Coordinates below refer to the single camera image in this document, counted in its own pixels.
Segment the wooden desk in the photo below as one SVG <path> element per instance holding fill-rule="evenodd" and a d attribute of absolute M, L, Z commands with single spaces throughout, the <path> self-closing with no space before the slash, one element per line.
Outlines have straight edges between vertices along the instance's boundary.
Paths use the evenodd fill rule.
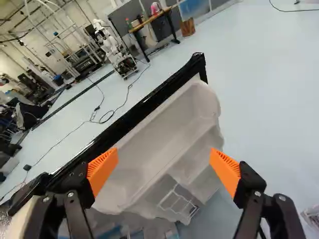
<path fill-rule="evenodd" d="M 161 10 L 160 12 L 158 12 L 156 15 L 153 15 L 151 16 L 149 19 L 147 19 L 146 21 L 142 22 L 141 24 L 135 26 L 134 28 L 130 29 L 129 30 L 129 33 L 133 33 L 136 41 L 138 42 L 138 45 L 140 47 L 140 49 L 142 50 L 142 53 L 146 59 L 147 62 L 150 62 L 147 54 L 145 53 L 145 50 L 143 48 L 143 45 L 142 45 L 142 40 L 141 40 L 141 37 L 139 36 L 138 34 L 138 31 L 141 30 L 146 24 L 149 24 L 151 23 L 152 21 L 154 21 L 155 19 L 161 17 L 161 16 L 165 16 L 168 23 L 169 23 L 169 26 L 170 26 L 170 30 L 171 30 L 171 33 L 174 37 L 174 39 L 172 40 L 172 42 L 176 43 L 176 44 L 180 44 L 180 41 L 177 39 L 176 37 L 176 33 L 175 33 L 175 29 L 174 29 L 174 26 L 173 26 L 173 23 L 171 21 L 171 17 L 169 15 L 170 11 L 172 10 L 172 8 L 174 8 L 173 6 L 170 6 L 170 7 L 167 7 L 163 10 Z"/>

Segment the white plastic bin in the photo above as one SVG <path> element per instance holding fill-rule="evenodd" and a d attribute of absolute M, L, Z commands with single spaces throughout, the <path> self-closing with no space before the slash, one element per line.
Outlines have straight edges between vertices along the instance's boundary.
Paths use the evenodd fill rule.
<path fill-rule="evenodd" d="M 119 164 L 93 207 L 103 213 L 131 211 L 146 218 L 188 224 L 193 214 L 163 210 L 159 202 L 177 185 L 202 203 L 217 190 L 219 179 L 209 166 L 209 152 L 212 147 L 222 149 L 219 115 L 220 105 L 213 90 L 198 75 L 193 77 L 114 145 Z M 146 200 L 150 191 L 156 192 L 164 175 L 170 175 L 176 183 L 169 185 L 158 202 Z"/>

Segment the light blue floor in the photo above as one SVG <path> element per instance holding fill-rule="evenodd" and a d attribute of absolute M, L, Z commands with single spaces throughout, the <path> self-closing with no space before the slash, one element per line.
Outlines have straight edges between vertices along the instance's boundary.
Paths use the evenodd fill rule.
<path fill-rule="evenodd" d="M 283 2 L 291 6 L 293 1 L 281 1 L 281 7 L 287 6 Z M 192 53 L 204 52 L 209 84 L 219 96 L 222 108 L 220 125 L 225 153 L 238 161 L 245 160 L 262 175 L 268 183 L 267 194 L 289 195 L 300 212 L 317 204 L 318 21 L 319 12 L 282 13 L 271 8 L 267 0 L 246 0 L 213 16 L 196 27 L 194 36 L 151 58 L 151 67 L 134 84 L 128 103 L 109 123 L 84 124 L 34 167 L 27 181 L 65 164 L 176 72 Z M 106 96 L 99 115 L 123 102 L 126 88 L 135 78 L 123 81 L 113 74 L 99 84 Z M 91 89 L 30 133 L 17 155 L 21 163 L 0 186 L 0 195 L 23 180 L 24 164 L 34 164 L 52 145 L 87 120 L 101 98 L 98 89 Z M 231 210 L 227 206 L 229 199 L 220 198 L 220 202 L 224 201 L 226 205 L 219 209 L 214 209 L 220 205 L 217 202 L 207 208 L 210 212 L 215 210 L 214 220 L 221 221 L 207 223 L 211 228 L 208 237 L 202 238 L 229 238 L 229 231 L 222 235 L 220 222 L 235 225 L 238 210 L 234 208 L 237 214 L 233 218 L 223 217 L 223 212 Z M 203 230 L 202 220 L 194 228 Z"/>

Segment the pink object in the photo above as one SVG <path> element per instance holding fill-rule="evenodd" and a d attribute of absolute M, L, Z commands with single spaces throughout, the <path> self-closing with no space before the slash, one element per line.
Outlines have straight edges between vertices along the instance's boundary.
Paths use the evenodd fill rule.
<path fill-rule="evenodd" d="M 160 5 L 158 2 L 153 2 L 151 5 L 151 12 L 152 15 L 156 15 L 161 10 Z"/>

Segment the black floor strip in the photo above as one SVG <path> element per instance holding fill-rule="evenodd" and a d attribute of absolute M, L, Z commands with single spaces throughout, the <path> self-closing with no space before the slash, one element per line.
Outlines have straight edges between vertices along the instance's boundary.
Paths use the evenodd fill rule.
<path fill-rule="evenodd" d="M 64 107 L 66 107 L 68 104 L 72 103 L 73 101 L 75 101 L 77 98 L 79 98 L 81 95 L 83 95 L 84 93 L 86 93 L 87 91 L 89 91 L 90 89 L 92 89 L 93 87 L 95 87 L 98 83 L 100 83 L 101 81 L 105 80 L 107 77 L 109 77 L 110 75 L 112 75 L 114 73 L 114 70 L 109 72 L 108 74 L 106 74 L 105 76 L 103 76 L 101 79 L 99 79 L 98 81 L 94 82 L 91 86 L 89 86 L 88 88 L 86 88 L 85 90 L 81 91 L 80 93 L 78 93 L 76 96 L 74 96 L 72 99 L 70 99 L 69 101 L 67 101 L 66 103 L 64 103 L 63 105 L 61 105 L 59 108 L 57 108 L 54 112 L 52 112 L 51 114 L 49 114 L 47 117 L 45 117 L 44 119 L 42 119 L 37 125 L 35 125 L 32 130 L 36 129 L 37 127 L 39 127 L 42 123 L 46 122 L 48 119 L 50 119 L 52 116 L 54 116 L 56 113 L 58 113 L 60 110 L 62 110 Z"/>

